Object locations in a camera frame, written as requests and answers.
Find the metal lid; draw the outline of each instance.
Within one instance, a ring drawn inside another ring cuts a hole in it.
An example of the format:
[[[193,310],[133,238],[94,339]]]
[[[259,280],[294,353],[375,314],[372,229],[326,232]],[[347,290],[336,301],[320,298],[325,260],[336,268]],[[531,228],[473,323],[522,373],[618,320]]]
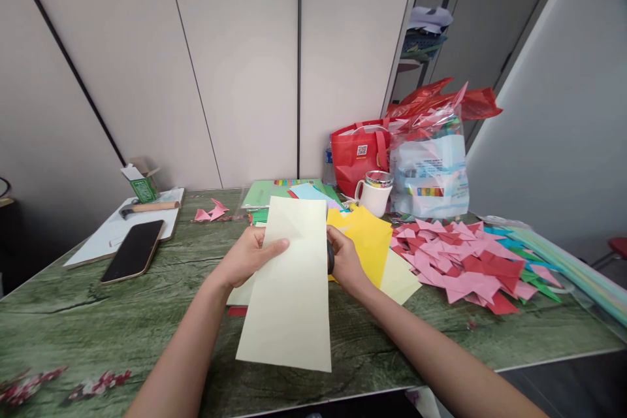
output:
[[[373,187],[390,187],[394,178],[388,172],[373,170],[366,173],[366,183]]]

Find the hand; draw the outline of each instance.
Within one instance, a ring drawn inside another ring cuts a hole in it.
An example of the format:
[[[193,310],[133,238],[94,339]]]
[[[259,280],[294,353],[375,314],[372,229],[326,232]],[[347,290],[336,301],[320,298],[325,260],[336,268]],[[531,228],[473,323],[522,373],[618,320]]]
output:
[[[288,239],[262,248],[265,227],[248,227],[210,277],[227,287],[240,287],[255,271],[289,247]]]
[[[353,241],[332,225],[327,225],[327,238],[335,254],[335,266],[331,274],[342,289],[354,297],[360,288],[372,285],[361,267]]]

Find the white mug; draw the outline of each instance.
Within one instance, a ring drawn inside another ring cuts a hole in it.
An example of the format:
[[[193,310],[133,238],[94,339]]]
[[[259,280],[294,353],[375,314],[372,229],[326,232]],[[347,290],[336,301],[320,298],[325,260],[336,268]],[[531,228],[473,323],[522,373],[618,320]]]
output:
[[[372,175],[377,173],[377,179],[375,180]],[[384,174],[385,179],[381,181],[381,176]],[[355,200],[360,206],[364,206],[375,217],[382,217],[385,214],[387,207],[387,200],[390,197],[392,191],[392,176],[386,172],[368,172],[366,173],[366,180],[361,180],[357,183],[355,188]]]

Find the scissors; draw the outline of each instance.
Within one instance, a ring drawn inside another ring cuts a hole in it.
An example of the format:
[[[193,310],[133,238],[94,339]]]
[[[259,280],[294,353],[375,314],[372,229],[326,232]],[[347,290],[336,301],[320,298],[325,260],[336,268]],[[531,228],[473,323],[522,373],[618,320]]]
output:
[[[329,267],[327,274],[332,274],[335,267],[335,253],[333,252],[333,245],[331,245],[329,240],[327,240],[327,262]]]

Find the small box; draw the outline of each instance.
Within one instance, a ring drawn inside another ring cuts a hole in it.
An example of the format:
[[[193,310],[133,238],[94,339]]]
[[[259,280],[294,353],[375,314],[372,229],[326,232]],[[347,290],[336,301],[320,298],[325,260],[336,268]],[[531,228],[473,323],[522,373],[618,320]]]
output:
[[[122,168],[122,174],[131,183],[133,191],[137,195],[139,202],[152,202],[159,197],[159,190],[154,180],[156,172],[161,168],[150,170],[146,159],[143,157],[135,157],[129,159],[130,163]]]

